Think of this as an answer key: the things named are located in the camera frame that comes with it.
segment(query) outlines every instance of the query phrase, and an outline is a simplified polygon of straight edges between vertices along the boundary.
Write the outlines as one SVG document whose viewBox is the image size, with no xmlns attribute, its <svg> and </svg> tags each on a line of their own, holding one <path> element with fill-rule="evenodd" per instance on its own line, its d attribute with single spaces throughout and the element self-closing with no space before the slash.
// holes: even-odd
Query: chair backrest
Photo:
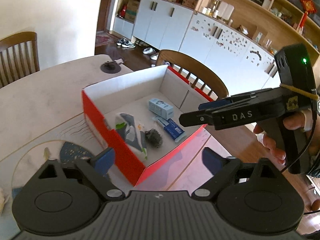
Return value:
<svg viewBox="0 0 320 240">
<path fill-rule="evenodd" d="M 37 71 L 35 32 L 17 33 L 0 41 L 0 88 Z"/>
<path fill-rule="evenodd" d="M 159 52 L 156 65 L 162 65 L 163 61 L 170 62 L 171 66 L 173 66 L 173 64 L 179 66 L 180 69 L 178 72 L 180 74 L 182 74 L 183 69 L 187 70 L 189 72 L 186 76 L 188 80 L 190 80 L 191 74 L 196 76 L 195 79 L 192 78 L 192 88 L 195 88 L 198 81 L 201 80 L 204 84 L 199 88 L 204 91 L 205 86 L 207 85 L 210 88 L 207 93 L 209 96 L 212 92 L 214 92 L 219 99 L 225 98 L 229 95 L 228 89 L 222 80 L 212 70 L 194 58 L 178 51 L 164 49 Z"/>
</svg>

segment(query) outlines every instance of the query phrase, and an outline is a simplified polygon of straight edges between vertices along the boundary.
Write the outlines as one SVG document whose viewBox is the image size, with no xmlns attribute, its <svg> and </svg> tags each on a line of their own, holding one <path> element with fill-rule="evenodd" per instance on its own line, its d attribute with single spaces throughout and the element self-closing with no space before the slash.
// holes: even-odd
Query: white cabinet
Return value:
<svg viewBox="0 0 320 240">
<path fill-rule="evenodd" d="M 193 10 L 176 4 L 170 5 L 170 18 L 159 49 L 178 51 L 191 20 Z"/>
<path fill-rule="evenodd" d="M 157 49 L 178 50 L 192 13 L 166 0 L 141 0 L 132 35 Z"/>
<path fill-rule="evenodd" d="M 273 71 L 270 72 L 270 77 L 267 80 L 267 82 L 264 84 L 263 88 L 277 88 L 280 86 L 280 76 L 277 69 L 273 69 Z"/>
<path fill-rule="evenodd" d="M 115 23 L 113 25 L 114 32 L 119 33 L 128 39 L 131 39 L 132 30 L 133 30 L 133 23 L 118 17 L 115 18 Z"/>
<path fill-rule="evenodd" d="M 179 51 L 204 63 L 221 25 L 200 13 L 193 15 Z"/>
<path fill-rule="evenodd" d="M 249 39 L 222 25 L 204 62 L 224 82 L 230 95 L 247 92 L 243 83 L 248 77 L 240 62 L 250 44 Z"/>
<path fill-rule="evenodd" d="M 247 92 L 262 89 L 270 77 L 266 70 L 273 64 L 273 56 L 251 43 L 239 65 L 243 72 L 242 78 L 245 78 L 242 88 Z"/>
<path fill-rule="evenodd" d="M 141 0 L 132 35 L 145 41 L 156 0 Z"/>
<path fill-rule="evenodd" d="M 172 4 L 165 0 L 156 0 L 153 8 L 152 18 L 144 41 L 159 49 L 162 37 L 169 23 Z"/>
</svg>

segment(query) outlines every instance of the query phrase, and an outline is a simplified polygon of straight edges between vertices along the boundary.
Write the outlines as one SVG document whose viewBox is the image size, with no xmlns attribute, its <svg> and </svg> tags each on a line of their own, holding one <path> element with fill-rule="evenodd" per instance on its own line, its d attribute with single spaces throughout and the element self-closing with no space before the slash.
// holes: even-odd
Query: human hand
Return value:
<svg viewBox="0 0 320 240">
<path fill-rule="evenodd" d="M 288 130 L 297 130 L 305 127 L 305 115 L 302 112 L 296 112 L 292 116 L 289 116 L 283 120 L 284 127 Z M 263 129 L 256 125 L 253 132 L 255 134 L 260 134 L 263 132 Z M 310 131 L 306 132 L 307 137 L 310 136 Z M 285 151 L 276 147 L 276 142 L 270 138 L 268 135 L 258 135 L 258 141 L 260 141 L 264 147 L 270 150 L 271 155 L 276 159 L 276 161 L 284 165 L 285 164 Z M 320 117 L 317 116 L 316 129 L 313 134 L 313 138 L 309 145 L 309 154 L 316 155 L 320 149 Z"/>
</svg>

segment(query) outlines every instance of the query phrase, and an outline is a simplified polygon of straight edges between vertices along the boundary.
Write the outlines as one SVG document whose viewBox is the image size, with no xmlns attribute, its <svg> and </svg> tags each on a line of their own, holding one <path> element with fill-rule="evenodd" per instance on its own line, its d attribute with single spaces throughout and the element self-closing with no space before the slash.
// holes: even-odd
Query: red and white box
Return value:
<svg viewBox="0 0 320 240">
<path fill-rule="evenodd" d="M 173 106 L 172 119 L 187 134 L 178 143 L 153 121 L 156 114 L 148 109 L 148 101 L 152 98 Z M 199 104 L 212 101 L 200 89 L 192 89 L 187 79 L 166 65 L 90 85 L 82 90 L 82 100 L 89 127 L 104 148 L 113 147 L 116 166 L 134 186 L 158 170 L 202 130 L 201 126 L 182 127 L 180 115 L 196 111 Z M 130 114 L 146 130 L 155 128 L 162 135 L 163 144 L 159 148 L 147 144 L 146 161 L 141 162 L 116 132 L 115 116 L 118 113 Z"/>
</svg>

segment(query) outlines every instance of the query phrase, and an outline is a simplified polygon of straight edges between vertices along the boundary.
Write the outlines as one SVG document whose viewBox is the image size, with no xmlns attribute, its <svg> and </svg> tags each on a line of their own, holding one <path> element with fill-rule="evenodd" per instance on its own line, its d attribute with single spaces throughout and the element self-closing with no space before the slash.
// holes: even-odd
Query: black cable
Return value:
<svg viewBox="0 0 320 240">
<path fill-rule="evenodd" d="M 313 100 L 312 102 L 312 120 L 313 120 L 313 123 L 312 123 L 312 129 L 311 129 L 311 134 L 308 138 L 308 141 L 307 141 L 307 144 L 306 146 L 301 150 L 301 152 L 299 153 L 298 157 L 296 158 L 296 160 L 292 163 L 290 163 L 289 165 L 285 166 L 282 170 L 281 170 L 281 173 L 286 171 L 288 168 L 290 168 L 293 164 L 296 163 L 296 161 L 298 161 L 300 159 L 300 157 L 305 153 L 305 151 L 308 149 L 310 143 L 311 143 L 311 140 L 312 140 L 312 137 L 313 137 L 313 134 L 315 133 L 315 129 L 316 129 L 316 121 L 317 121 L 317 115 L 318 115 L 318 111 L 317 111 L 317 101 L 316 100 Z"/>
<path fill-rule="evenodd" d="M 320 212 L 320 210 L 305 212 L 303 215 L 310 215 L 310 214 L 315 214 L 315 213 L 319 213 L 319 212 Z"/>
</svg>

